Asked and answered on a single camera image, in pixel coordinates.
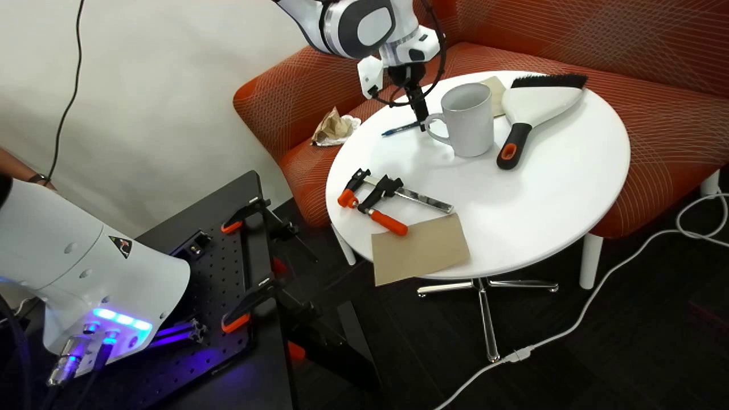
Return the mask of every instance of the equipment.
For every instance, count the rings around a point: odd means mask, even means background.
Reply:
[[[234,313],[238,316],[247,316],[268,299],[272,299],[277,306],[285,338],[300,347],[312,363],[338,373],[357,388],[377,388],[377,376],[370,361],[351,347],[346,336],[338,336],[334,328],[329,328],[321,319],[313,303],[300,300],[286,292],[286,282],[281,278],[268,275],[256,281],[256,286],[244,295]]]
[[[188,264],[162,256],[58,195],[0,175],[0,278],[45,303],[43,347],[58,355],[47,385],[142,351],[188,286]]]
[[[359,60],[363,98],[383,91],[383,70],[406,89],[417,123],[428,118],[418,89],[423,64],[441,51],[439,32],[417,24],[411,0],[276,0],[308,44],[325,56]]]
[[[310,258],[316,258],[316,253],[297,238],[300,231],[286,220],[279,220],[276,213],[268,210],[271,201],[261,196],[253,196],[242,210],[237,210],[223,226],[223,236],[234,236],[238,231],[250,231],[246,226],[246,220],[250,214],[261,214],[264,217],[264,231],[268,232],[271,240],[294,240]]]
[[[420,206],[428,206],[428,207],[434,207],[443,214],[456,214],[456,210],[449,206],[449,202],[441,202],[436,199],[431,199],[431,196],[423,196],[423,195],[417,195],[411,190],[406,190],[403,187],[403,181],[401,179],[386,179],[383,175],[377,182],[370,182],[367,181],[368,168],[357,168],[346,187],[342,190],[337,202],[338,207],[352,207],[362,214],[367,214],[370,221],[381,223],[383,229],[386,229],[389,232],[399,236],[399,238],[406,238],[408,236],[408,226],[383,214],[381,210],[375,210],[373,206],[383,199],[391,199],[391,196],[399,196],[399,199],[406,199],[406,201],[414,201],[414,202],[420,202]],[[359,202],[355,191],[362,187],[362,185],[368,185],[370,191],[367,195],[367,199]]]
[[[509,134],[496,157],[498,168],[515,168],[527,133],[571,110],[582,98],[586,83],[578,73],[516,78],[501,95]]]

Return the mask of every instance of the table leg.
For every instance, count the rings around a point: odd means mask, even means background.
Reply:
[[[423,299],[428,295],[450,292],[450,289],[472,289],[472,287],[474,287],[474,282],[428,286],[428,287],[417,287],[417,296]]]
[[[342,256],[346,259],[349,267],[355,267],[357,264],[357,258],[355,253],[351,250],[351,246],[344,241],[344,238],[337,232],[337,229],[333,229],[334,238],[337,238],[337,245],[342,249]]]
[[[702,196],[717,196],[721,191],[719,187],[719,171],[712,171],[703,182],[702,182]]]
[[[557,282],[547,282],[547,281],[488,281],[488,287],[492,287],[492,289],[545,289],[549,295],[559,292]]]
[[[496,331],[494,331],[492,311],[490,311],[490,303],[488,303],[484,282],[475,281],[475,287],[479,287],[479,311],[480,311],[484,359],[490,363],[496,363],[501,355],[498,355]]]
[[[586,240],[582,240],[582,263],[581,263],[581,269],[578,269],[578,286],[582,289],[592,289],[594,287],[600,241],[603,240],[597,238],[597,236],[586,236]]]

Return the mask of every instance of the dark floor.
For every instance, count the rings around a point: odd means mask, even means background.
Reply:
[[[292,202],[277,210],[295,221]],[[629,258],[673,213],[624,241],[606,241],[600,275]],[[719,206],[703,202],[685,229],[709,232]],[[484,364],[474,292],[417,299],[420,281],[370,287],[370,264],[346,267],[329,232],[272,245],[292,267],[292,292],[313,300],[337,328],[337,307],[352,300],[381,390],[367,393],[312,363],[295,364],[300,410],[436,409]],[[492,289],[501,355],[568,328],[590,292],[576,287],[578,246],[518,273],[557,281],[559,292]],[[729,409],[729,250],[665,236],[621,267],[582,323],[516,364],[475,378],[449,409]]]

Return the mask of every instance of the couch cushion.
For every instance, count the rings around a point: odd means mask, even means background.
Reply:
[[[428,64],[425,83],[433,83],[434,64]],[[606,240],[635,232],[729,161],[723,98],[479,44],[450,45],[443,78],[474,70],[586,73],[588,89],[614,108],[629,130],[630,168],[616,202],[592,231]],[[355,114],[367,118],[370,108],[363,103]]]
[[[337,146],[318,149],[310,142],[300,142],[277,157],[277,166],[289,182],[300,220],[312,231],[328,229],[322,187],[337,151]]]
[[[723,0],[457,0],[457,16],[460,41],[729,98]]]
[[[333,105],[346,111],[359,103],[357,67],[313,48],[294,53],[232,95],[234,111],[272,160],[308,142]]]

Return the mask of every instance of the blue light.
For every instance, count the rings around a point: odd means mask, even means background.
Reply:
[[[135,321],[135,328],[136,328],[136,331],[152,331],[152,327],[145,323],[145,321]]]
[[[106,336],[101,345],[116,345],[116,336]]]
[[[95,316],[99,316],[99,319],[106,319],[106,321],[112,321],[112,319],[116,316],[116,313],[114,313],[114,311],[104,311],[104,307],[94,311],[94,315],[95,315]]]
[[[136,347],[142,345],[147,336],[149,336],[149,331],[136,333],[136,338],[138,338],[138,339],[136,339]]]
[[[128,316],[128,315],[117,315],[116,316],[116,323],[123,323],[123,327],[129,327],[135,319],[131,316]]]

